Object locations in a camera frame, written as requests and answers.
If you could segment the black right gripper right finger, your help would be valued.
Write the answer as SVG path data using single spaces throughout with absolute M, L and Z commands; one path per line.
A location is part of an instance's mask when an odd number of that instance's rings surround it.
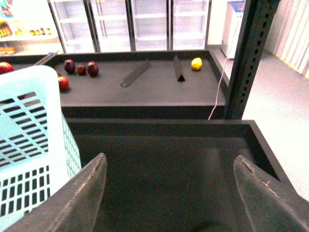
M 244 156 L 233 164 L 234 177 L 255 232 L 307 232 L 309 202 Z

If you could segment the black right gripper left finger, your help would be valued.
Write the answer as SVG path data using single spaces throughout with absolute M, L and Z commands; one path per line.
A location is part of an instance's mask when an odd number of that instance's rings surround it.
M 107 175 L 107 158 L 94 157 L 40 206 L 7 228 L 8 232 L 91 232 L 94 229 Z

